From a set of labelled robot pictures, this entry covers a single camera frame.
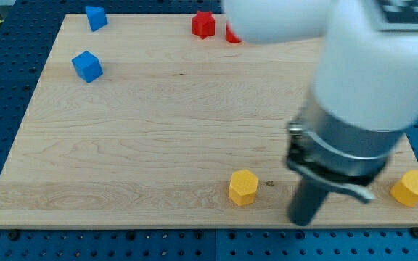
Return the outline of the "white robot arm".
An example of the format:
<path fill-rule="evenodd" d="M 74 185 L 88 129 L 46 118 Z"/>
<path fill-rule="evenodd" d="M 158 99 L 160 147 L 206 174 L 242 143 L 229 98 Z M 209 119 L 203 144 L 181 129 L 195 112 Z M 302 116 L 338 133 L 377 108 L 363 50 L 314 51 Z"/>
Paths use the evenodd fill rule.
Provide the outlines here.
<path fill-rule="evenodd" d="M 238 38 L 277 44 L 322 36 L 312 92 L 323 109 L 367 131 L 418 119 L 418 1 L 225 0 Z"/>

